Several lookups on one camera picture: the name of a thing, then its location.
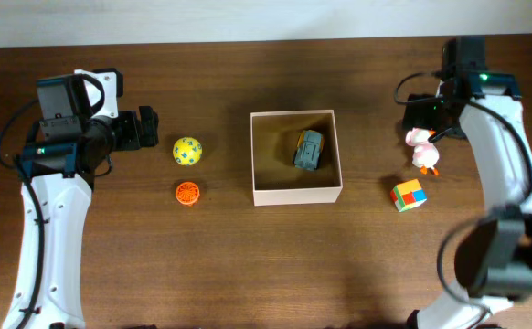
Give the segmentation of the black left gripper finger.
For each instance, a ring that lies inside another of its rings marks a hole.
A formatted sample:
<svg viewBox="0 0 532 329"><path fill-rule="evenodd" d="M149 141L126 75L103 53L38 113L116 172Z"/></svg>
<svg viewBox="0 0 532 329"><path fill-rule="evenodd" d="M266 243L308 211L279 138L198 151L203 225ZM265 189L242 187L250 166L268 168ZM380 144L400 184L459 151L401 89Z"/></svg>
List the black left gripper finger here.
<svg viewBox="0 0 532 329"><path fill-rule="evenodd" d="M140 106L139 112L141 117L141 124L159 123L158 114L153 110L151 106Z"/></svg>
<svg viewBox="0 0 532 329"><path fill-rule="evenodd" d="M159 143L157 128L154 125L143 125L139 141L141 147L157 146Z"/></svg>

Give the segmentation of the white duck toy pink hat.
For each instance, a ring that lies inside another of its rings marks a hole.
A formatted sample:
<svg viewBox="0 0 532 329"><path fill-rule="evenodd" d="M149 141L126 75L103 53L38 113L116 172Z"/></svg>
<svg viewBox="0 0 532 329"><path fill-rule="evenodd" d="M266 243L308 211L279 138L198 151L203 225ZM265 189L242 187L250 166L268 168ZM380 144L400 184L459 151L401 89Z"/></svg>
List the white duck toy pink hat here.
<svg viewBox="0 0 532 329"><path fill-rule="evenodd" d="M435 176L440 173L435 167L440 159L437 148L429 142L429 138L435 134L433 130L412 128L407 132L405 143L413 148L412 164L420 169L424 175L432 172Z"/></svg>

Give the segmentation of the yellow ball blue letters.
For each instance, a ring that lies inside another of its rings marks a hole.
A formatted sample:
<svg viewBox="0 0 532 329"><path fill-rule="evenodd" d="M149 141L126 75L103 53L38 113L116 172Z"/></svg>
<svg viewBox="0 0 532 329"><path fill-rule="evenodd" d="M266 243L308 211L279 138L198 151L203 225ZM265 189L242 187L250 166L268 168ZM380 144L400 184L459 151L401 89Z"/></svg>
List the yellow ball blue letters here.
<svg viewBox="0 0 532 329"><path fill-rule="evenodd" d="M183 166L191 166L198 163L202 153L201 142L190 136L179 138L172 147L172 155L175 161Z"/></svg>

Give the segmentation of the multicolour puzzle cube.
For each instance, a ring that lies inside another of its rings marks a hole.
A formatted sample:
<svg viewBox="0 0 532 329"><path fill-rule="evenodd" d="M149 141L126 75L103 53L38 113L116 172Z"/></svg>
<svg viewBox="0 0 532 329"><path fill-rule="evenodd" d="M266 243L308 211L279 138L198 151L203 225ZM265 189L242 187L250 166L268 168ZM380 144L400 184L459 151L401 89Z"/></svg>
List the multicolour puzzle cube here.
<svg viewBox="0 0 532 329"><path fill-rule="evenodd" d="M419 207L427 201L426 194L418 179L413 179L396 185L390 191L390 198L398 212L404 212Z"/></svg>

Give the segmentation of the yellow and grey toy truck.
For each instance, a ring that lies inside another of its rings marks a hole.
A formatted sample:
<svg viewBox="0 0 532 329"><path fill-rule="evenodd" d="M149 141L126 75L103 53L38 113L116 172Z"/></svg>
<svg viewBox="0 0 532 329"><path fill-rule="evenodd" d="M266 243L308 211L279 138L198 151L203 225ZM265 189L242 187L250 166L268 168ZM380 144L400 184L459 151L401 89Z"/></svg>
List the yellow and grey toy truck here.
<svg viewBox="0 0 532 329"><path fill-rule="evenodd" d="M296 168L315 171L319 167L320 156L325 145L324 136L313 130L303 130L298 138L293 156Z"/></svg>

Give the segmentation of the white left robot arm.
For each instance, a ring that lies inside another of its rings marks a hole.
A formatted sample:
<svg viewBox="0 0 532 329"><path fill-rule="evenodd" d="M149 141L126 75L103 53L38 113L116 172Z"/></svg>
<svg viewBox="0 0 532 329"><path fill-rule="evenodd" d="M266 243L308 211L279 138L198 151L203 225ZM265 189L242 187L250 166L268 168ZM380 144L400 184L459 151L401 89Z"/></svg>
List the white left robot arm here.
<svg viewBox="0 0 532 329"><path fill-rule="evenodd" d="M97 169L111 154L155 147L158 115L120 111L123 75L114 68L37 81L42 116L10 168L22 182L24 228L5 328L82 328L82 235Z"/></svg>

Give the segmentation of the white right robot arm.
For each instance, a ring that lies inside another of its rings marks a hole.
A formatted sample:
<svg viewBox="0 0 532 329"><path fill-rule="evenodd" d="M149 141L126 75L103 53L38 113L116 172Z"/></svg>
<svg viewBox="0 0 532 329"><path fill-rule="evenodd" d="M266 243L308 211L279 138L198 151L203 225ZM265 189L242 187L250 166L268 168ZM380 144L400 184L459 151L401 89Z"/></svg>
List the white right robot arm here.
<svg viewBox="0 0 532 329"><path fill-rule="evenodd" d="M485 214L453 228L437 254L460 231L469 234L454 255L455 278L442 295L409 316L408 328L480 328L496 313L532 296L532 152L524 125L522 94L511 74L491 71L483 37L457 37L442 48L432 72L435 95L411 94L402 128L422 172L434 168L442 137L472 147L484 193Z"/></svg>

